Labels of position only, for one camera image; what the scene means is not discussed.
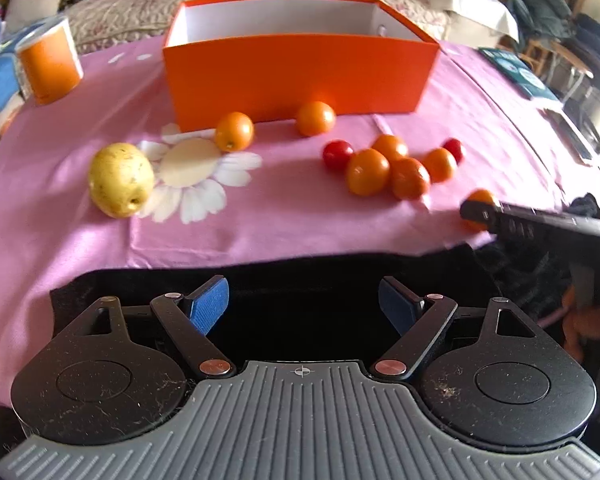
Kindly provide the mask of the orange gloved hand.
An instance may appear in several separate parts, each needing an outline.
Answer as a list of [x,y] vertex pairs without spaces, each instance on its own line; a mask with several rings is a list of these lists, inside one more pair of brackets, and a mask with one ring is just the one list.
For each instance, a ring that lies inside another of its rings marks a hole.
[[576,291],[570,286],[562,296],[568,313],[562,321],[564,349],[578,362],[584,359],[583,341],[600,340],[600,307],[576,309]]

